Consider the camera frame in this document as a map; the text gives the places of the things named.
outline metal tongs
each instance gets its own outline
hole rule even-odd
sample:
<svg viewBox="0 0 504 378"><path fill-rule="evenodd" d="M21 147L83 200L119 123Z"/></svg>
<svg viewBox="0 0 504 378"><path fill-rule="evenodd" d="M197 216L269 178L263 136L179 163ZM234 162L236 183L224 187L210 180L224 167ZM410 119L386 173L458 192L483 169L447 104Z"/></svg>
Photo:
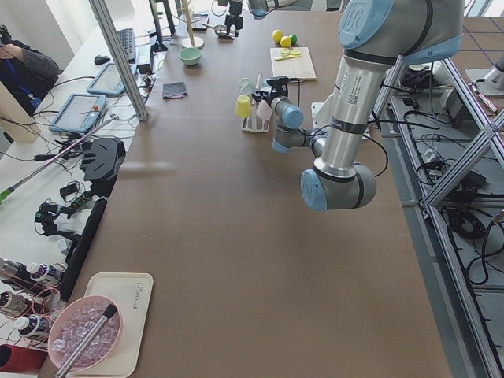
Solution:
<svg viewBox="0 0 504 378"><path fill-rule="evenodd" d="M54 378L64 378L80 356L86 351L90 346L91 342L95 339L98 333L102 330L103 326L109 321L109 319L117 312L117 307L114 305L108 305L105 311L103 311L102 317L98 319L93 328L89 333L82 339L77 348L70 354L70 357L63 362L60 369L54 374Z"/></svg>
<svg viewBox="0 0 504 378"><path fill-rule="evenodd" d="M228 29L224 25L210 25L210 24L203 24L206 27L213 29L217 37L221 39L235 39L236 37L228 34Z"/></svg>

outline cutting board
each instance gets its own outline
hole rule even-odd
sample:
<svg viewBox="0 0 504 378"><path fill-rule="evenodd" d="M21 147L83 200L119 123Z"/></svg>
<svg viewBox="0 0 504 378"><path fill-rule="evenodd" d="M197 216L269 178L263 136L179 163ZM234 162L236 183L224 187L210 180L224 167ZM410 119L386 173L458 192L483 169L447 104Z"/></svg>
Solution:
<svg viewBox="0 0 504 378"><path fill-rule="evenodd" d="M315 68L313 67L312 57L309 55L308 47L295 47L301 52L301 57L294 57L284 61L275 61L275 57L280 57L279 47L269 49L271 56L271 66L274 76L287 76L303 80L316 80Z"/></svg>

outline computer mouse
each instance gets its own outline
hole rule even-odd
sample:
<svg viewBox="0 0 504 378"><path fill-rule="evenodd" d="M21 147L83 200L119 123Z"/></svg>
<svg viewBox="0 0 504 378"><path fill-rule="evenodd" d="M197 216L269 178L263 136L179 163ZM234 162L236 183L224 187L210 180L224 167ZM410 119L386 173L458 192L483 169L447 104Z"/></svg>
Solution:
<svg viewBox="0 0 504 378"><path fill-rule="evenodd" d="M107 57L106 55L97 55L94 57L94 63L96 65L103 65L107 61L110 61L110 57Z"/></svg>

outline wooden stand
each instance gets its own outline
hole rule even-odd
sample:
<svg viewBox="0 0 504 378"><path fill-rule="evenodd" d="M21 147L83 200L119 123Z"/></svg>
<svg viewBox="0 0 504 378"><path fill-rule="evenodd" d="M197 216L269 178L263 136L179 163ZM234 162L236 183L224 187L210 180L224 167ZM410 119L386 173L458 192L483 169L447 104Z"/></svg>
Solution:
<svg viewBox="0 0 504 378"><path fill-rule="evenodd" d="M182 0L182 5L183 5L183 12L186 17L187 31L189 32L189 38L183 39L181 45L184 49L188 47L196 47L197 49L201 49L205 46L205 41L202 38L195 37L195 33L192 30L192 17L191 17L191 11L189 10L189 3L187 2L187 0Z"/></svg>

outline keyboard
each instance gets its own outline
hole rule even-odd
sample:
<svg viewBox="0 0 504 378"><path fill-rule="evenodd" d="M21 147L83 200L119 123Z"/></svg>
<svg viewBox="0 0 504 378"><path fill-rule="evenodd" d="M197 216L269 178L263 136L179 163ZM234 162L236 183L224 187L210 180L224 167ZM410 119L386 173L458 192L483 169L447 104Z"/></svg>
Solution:
<svg viewBox="0 0 504 378"><path fill-rule="evenodd" d="M117 31L117 36L119 37L120 45L123 47L123 51L126 54L126 58L130 63L135 63L136 50L135 50L135 33L133 28L123 29Z"/></svg>

